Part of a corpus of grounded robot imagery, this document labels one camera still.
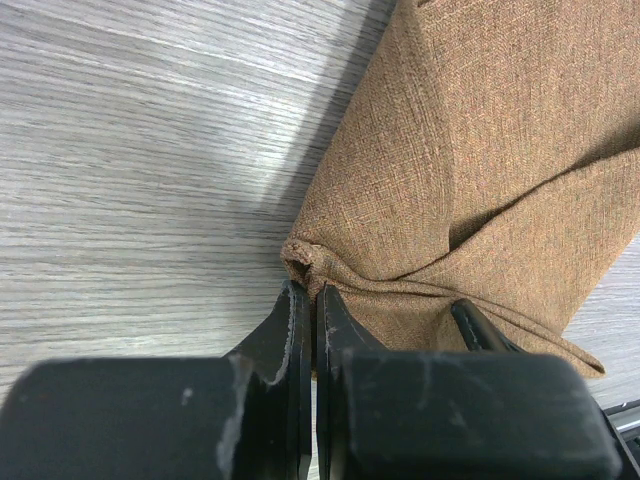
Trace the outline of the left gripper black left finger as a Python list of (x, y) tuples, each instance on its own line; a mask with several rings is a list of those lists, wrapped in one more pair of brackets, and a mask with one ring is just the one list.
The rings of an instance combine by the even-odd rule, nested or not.
[(311, 462), (310, 306), (286, 282), (221, 357), (34, 365), (1, 409), (5, 479), (304, 479)]

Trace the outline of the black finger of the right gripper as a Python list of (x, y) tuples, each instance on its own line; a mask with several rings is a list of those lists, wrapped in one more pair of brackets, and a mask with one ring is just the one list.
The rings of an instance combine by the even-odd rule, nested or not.
[(450, 307), (450, 313), (469, 351), (523, 352), (520, 347), (497, 329), (470, 300), (456, 300)]

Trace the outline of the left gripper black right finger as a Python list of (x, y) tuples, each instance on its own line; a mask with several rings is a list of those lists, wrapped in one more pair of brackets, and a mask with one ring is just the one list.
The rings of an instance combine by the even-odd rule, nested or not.
[(577, 371), (546, 354), (392, 351), (317, 297), (324, 479), (618, 479), (623, 457)]

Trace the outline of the brown cloth napkin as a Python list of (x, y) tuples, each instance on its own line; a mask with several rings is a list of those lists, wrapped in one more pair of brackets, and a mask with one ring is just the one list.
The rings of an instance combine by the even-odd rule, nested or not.
[(398, 350), (471, 300), (582, 375), (563, 332), (639, 231), (635, 1), (400, 1), (282, 251)]

